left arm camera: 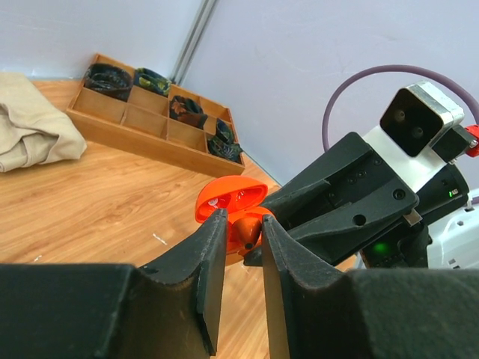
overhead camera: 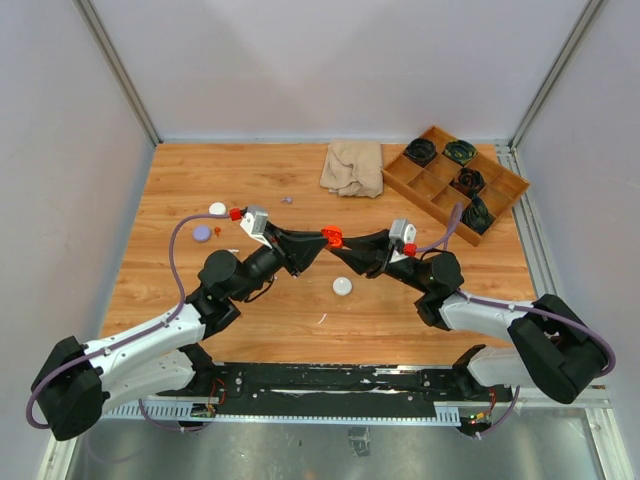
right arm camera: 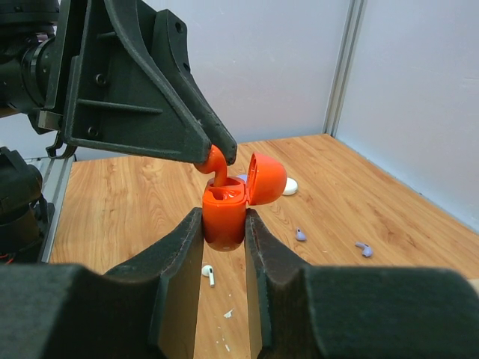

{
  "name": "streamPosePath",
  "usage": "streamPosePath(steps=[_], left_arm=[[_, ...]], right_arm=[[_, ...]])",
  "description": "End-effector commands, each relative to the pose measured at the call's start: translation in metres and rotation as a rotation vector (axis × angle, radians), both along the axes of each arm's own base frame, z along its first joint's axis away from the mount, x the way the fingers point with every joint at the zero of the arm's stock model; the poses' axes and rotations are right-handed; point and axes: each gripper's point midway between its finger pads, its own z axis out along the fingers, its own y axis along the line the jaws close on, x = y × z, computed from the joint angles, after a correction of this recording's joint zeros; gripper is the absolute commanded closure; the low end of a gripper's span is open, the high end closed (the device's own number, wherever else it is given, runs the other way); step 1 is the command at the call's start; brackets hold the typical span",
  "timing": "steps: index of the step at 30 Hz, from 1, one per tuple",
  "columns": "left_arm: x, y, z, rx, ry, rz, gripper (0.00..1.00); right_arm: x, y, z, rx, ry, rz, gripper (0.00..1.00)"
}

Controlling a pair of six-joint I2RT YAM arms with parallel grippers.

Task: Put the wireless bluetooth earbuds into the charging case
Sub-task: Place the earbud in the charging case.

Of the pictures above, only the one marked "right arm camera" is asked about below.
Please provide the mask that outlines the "orange round case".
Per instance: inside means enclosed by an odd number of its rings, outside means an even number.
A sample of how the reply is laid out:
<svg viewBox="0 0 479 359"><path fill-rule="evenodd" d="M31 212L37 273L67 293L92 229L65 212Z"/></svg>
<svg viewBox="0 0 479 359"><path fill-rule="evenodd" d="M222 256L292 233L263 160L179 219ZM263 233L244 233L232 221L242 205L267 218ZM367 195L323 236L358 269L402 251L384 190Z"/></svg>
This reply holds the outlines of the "orange round case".
<svg viewBox="0 0 479 359"><path fill-rule="evenodd" d="M228 176L224 186L207 182L202 197L202 225L206 243L215 251L233 251L245 238L248 206L265 205L282 196L287 172L276 159L253 153L247 183Z"/></svg>

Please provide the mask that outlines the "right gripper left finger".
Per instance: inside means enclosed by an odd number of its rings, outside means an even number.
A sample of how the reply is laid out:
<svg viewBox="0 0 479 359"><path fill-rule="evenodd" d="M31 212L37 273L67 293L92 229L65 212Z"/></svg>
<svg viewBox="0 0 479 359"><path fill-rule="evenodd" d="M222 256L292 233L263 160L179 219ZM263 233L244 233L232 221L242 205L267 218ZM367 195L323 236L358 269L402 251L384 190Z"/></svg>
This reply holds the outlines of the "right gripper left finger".
<svg viewBox="0 0 479 359"><path fill-rule="evenodd" d="M1 268L3 358L192 358L202 213L97 274L77 264Z"/></svg>

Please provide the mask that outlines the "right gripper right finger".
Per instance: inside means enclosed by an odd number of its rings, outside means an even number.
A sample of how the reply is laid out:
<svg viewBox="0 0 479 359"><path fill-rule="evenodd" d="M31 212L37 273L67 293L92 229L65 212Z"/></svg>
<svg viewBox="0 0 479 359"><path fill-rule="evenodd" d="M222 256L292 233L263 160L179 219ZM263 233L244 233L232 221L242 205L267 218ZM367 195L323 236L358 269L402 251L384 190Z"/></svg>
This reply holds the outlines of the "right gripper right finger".
<svg viewBox="0 0 479 359"><path fill-rule="evenodd" d="M476 358L478 294L434 267L314 266L245 220L253 358Z"/></svg>

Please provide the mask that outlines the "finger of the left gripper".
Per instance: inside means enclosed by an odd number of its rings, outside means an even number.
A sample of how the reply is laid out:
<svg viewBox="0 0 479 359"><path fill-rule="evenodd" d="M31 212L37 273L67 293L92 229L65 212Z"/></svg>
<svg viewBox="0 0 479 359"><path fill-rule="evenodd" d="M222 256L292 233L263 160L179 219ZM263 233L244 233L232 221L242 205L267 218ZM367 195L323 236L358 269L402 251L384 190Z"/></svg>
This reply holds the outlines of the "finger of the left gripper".
<svg viewBox="0 0 479 359"><path fill-rule="evenodd" d="M237 142L197 86L189 64L187 26L170 10L156 13L151 56L210 142L232 165L237 158Z"/></svg>

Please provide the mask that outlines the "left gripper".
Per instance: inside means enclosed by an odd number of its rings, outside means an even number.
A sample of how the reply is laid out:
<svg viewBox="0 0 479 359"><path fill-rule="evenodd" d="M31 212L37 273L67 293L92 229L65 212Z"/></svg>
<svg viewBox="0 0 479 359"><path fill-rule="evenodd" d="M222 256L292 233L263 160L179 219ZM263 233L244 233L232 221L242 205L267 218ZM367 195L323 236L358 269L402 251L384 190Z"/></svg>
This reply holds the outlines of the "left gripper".
<svg viewBox="0 0 479 359"><path fill-rule="evenodd" d="M202 162L211 142L151 56L157 10L142 1L62 1L37 126L49 157L94 148Z"/></svg>

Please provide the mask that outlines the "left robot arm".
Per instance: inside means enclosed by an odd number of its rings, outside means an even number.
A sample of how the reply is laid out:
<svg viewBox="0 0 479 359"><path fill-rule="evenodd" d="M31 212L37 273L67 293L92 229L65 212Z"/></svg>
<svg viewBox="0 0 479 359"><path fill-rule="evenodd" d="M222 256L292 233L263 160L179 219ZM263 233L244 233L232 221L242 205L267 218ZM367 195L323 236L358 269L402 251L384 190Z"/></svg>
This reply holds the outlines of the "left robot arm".
<svg viewBox="0 0 479 359"><path fill-rule="evenodd" d="M51 158L79 147L228 164L237 143L197 86L187 27L143 1L3 1L1 112L54 132Z"/></svg>

